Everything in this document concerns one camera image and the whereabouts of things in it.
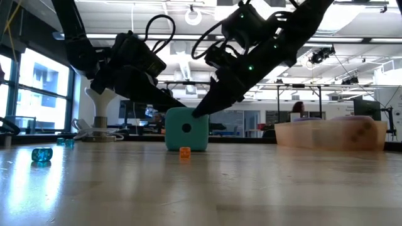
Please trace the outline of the black metal workstation frame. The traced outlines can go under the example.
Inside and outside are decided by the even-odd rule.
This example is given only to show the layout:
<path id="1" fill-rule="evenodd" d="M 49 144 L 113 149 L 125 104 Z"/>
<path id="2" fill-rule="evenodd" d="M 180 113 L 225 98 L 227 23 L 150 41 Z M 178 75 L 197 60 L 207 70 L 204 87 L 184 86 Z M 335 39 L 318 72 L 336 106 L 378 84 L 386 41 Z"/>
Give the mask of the black metal workstation frame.
<path id="1" fill-rule="evenodd" d="M 317 97 L 318 97 L 318 105 L 319 105 L 319 117 L 323 119 L 323 111 L 322 111 L 322 86 L 317 84 L 304 84 L 304 83 L 276 83 L 276 102 L 277 102 L 277 111 L 280 112 L 280 88 L 284 87 L 293 88 L 293 89 L 304 89 L 309 88 Z"/>
<path id="2" fill-rule="evenodd" d="M 173 97 L 180 102 L 200 102 L 210 88 L 210 82 L 203 81 L 164 81 L 166 88 L 173 92 Z"/>

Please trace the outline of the black monitor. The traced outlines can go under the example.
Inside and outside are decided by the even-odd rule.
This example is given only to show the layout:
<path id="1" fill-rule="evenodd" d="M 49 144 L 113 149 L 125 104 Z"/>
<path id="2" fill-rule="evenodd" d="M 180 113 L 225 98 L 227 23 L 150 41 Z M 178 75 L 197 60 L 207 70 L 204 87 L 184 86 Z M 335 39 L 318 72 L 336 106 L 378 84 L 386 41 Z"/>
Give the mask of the black monitor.
<path id="1" fill-rule="evenodd" d="M 120 101 L 120 119 L 144 119 L 146 117 L 147 105 L 131 102 L 130 100 Z"/>
<path id="2" fill-rule="evenodd" d="M 354 99 L 354 115 L 369 116 L 375 121 L 380 121 L 381 105 L 377 101 Z"/>

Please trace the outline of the long ceiling light bar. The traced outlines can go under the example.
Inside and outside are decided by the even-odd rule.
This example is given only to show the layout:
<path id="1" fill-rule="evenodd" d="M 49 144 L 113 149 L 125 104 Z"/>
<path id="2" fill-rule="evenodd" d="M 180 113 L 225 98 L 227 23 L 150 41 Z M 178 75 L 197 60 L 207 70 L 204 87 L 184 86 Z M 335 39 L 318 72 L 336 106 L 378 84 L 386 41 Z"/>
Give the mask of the long ceiling light bar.
<path id="1" fill-rule="evenodd" d="M 53 32 L 52 36 L 56 40 L 63 40 L 64 34 L 61 32 Z M 105 39 L 111 40 L 114 39 L 116 34 L 87 34 L 89 39 Z M 138 38 L 143 39 L 145 35 L 137 35 Z M 159 35 L 159 34 L 150 34 L 148 35 L 149 40 L 167 40 L 170 35 Z M 173 40 L 198 40 L 201 35 L 174 35 Z M 223 39 L 222 35 L 207 35 L 204 39 L 208 41 Z M 363 43 L 363 44 L 377 44 L 377 43 L 385 43 L 385 44 L 402 44 L 402 38 L 371 38 L 371 37 L 338 37 L 338 36 L 313 36 L 308 40 L 310 43 Z"/>

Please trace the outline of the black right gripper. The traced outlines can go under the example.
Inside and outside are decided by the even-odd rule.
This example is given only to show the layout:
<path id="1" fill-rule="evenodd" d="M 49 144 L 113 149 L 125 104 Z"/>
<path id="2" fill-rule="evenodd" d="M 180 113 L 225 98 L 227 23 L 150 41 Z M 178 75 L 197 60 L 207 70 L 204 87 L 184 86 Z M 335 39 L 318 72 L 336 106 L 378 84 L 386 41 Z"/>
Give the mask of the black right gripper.
<path id="1" fill-rule="evenodd" d="M 296 62 L 297 43 L 270 39 L 260 43 L 247 55 L 234 57 L 219 47 L 207 50 L 205 62 L 216 68 L 210 90 L 201 100 L 193 117 L 210 115 L 241 102 L 244 94 L 280 63 L 289 67 Z"/>

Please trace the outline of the black aluminium table frame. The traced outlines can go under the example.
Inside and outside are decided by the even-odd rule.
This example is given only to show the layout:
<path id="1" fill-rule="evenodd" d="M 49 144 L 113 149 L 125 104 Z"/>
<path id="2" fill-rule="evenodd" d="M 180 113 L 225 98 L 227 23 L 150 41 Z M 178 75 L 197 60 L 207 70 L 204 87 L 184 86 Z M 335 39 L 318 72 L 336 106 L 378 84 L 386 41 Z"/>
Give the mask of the black aluminium table frame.
<path id="1" fill-rule="evenodd" d="M 39 143 L 55 143 L 58 138 L 72 139 L 75 134 L 61 133 L 55 134 L 55 131 L 47 131 L 44 134 L 22 134 L 20 129 L 12 122 L 4 122 L 4 118 L 0 117 L 0 146 L 4 144 L 4 138 L 11 136 L 11 144 L 39 144 Z M 162 135 L 150 134 L 147 136 L 124 136 L 123 141 L 136 142 L 164 142 Z M 277 144 L 276 139 L 272 137 L 263 138 L 241 138 L 241 137 L 209 137 L 209 143 L 239 143 L 239 144 Z"/>

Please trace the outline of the large green foam die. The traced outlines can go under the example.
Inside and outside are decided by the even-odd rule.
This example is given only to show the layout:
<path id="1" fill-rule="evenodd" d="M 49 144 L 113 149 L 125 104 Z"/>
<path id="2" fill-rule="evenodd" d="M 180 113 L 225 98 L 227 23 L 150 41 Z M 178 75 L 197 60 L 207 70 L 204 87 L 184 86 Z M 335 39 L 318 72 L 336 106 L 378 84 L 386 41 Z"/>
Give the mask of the large green foam die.
<path id="1" fill-rule="evenodd" d="M 205 151 L 209 141 L 209 116 L 195 118 L 194 108 L 175 107 L 166 112 L 165 144 L 168 150 L 188 147 L 192 151 Z"/>

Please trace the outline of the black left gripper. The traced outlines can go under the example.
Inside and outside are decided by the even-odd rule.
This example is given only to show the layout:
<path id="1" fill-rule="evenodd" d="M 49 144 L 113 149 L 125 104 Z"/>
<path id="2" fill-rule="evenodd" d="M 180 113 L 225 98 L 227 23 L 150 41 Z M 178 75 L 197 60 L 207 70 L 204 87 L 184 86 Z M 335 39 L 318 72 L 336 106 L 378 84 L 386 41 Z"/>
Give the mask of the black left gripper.
<path id="1" fill-rule="evenodd" d="M 173 97 L 170 89 L 159 89 L 155 85 L 156 78 L 147 71 L 143 64 L 125 64 L 116 67 L 103 66 L 90 83 L 90 88 L 102 94 L 106 89 L 116 94 L 126 94 L 129 100 L 152 105 L 156 110 L 169 110 L 185 107 Z"/>

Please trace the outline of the white mushroom-shaped lamp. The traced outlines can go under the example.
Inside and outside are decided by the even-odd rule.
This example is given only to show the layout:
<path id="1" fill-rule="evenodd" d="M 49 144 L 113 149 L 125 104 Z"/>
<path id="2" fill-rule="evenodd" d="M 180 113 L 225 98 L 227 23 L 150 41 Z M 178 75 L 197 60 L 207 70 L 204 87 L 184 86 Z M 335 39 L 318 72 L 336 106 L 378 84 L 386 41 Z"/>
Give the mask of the white mushroom-shaped lamp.
<path id="1" fill-rule="evenodd" d="M 93 143 L 114 142 L 116 136 L 107 130 L 107 106 L 116 97 L 116 94 L 107 89 L 103 93 L 98 94 L 95 90 L 88 87 L 85 88 L 85 93 L 94 103 L 94 120 L 92 128 L 82 140 Z"/>

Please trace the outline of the orange translucent plastic bin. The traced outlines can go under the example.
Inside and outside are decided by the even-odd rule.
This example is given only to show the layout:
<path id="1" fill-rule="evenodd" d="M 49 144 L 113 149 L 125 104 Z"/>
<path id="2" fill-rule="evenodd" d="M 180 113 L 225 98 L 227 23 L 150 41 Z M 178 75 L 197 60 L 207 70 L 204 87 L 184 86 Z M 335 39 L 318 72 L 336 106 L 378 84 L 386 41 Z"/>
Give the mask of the orange translucent plastic bin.
<path id="1" fill-rule="evenodd" d="M 386 140 L 384 121 L 299 121 L 274 126 L 277 144 L 326 151 L 382 151 Z"/>

